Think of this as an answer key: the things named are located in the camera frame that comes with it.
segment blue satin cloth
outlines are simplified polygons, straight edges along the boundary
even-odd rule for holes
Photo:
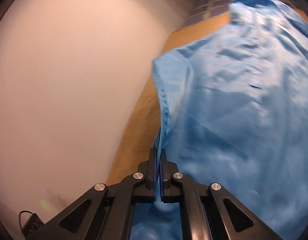
[[[154,144],[296,240],[308,224],[308,24],[276,0],[229,8],[230,24],[153,61]],[[137,205],[131,239],[182,239],[178,204]]]

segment white backdrop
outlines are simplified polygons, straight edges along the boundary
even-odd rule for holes
[[[0,218],[104,182],[150,62],[194,0],[16,0],[0,23]]]

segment metal pivot screw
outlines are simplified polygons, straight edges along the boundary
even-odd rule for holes
[[[173,174],[173,177],[174,177],[175,179],[181,179],[181,178],[184,177],[184,175],[183,175],[183,173],[175,172],[175,173]]]
[[[137,172],[133,175],[134,179],[142,179],[144,177],[143,173]]]
[[[222,188],[222,186],[218,183],[213,183],[212,184],[212,189],[213,190],[220,190]]]
[[[105,185],[103,183],[96,184],[94,189],[97,191],[103,191],[105,189]]]

